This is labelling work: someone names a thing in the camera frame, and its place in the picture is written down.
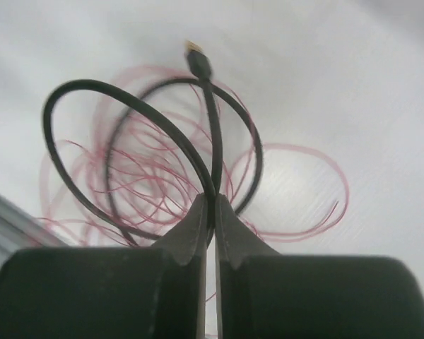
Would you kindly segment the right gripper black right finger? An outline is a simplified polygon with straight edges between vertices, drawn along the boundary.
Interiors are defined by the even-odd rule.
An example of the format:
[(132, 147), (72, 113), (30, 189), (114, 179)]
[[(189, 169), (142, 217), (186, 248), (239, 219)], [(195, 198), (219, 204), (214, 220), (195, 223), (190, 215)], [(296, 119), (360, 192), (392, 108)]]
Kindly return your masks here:
[(283, 255), (215, 206), (220, 338), (424, 338), (424, 297), (400, 261)]

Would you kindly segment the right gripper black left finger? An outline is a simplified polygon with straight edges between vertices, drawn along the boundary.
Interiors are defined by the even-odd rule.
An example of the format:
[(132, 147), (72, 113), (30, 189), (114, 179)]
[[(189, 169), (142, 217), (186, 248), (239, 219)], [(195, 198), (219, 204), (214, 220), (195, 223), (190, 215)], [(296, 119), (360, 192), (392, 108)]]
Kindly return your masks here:
[(148, 247), (21, 249), (0, 270), (0, 338), (202, 338), (208, 204)]

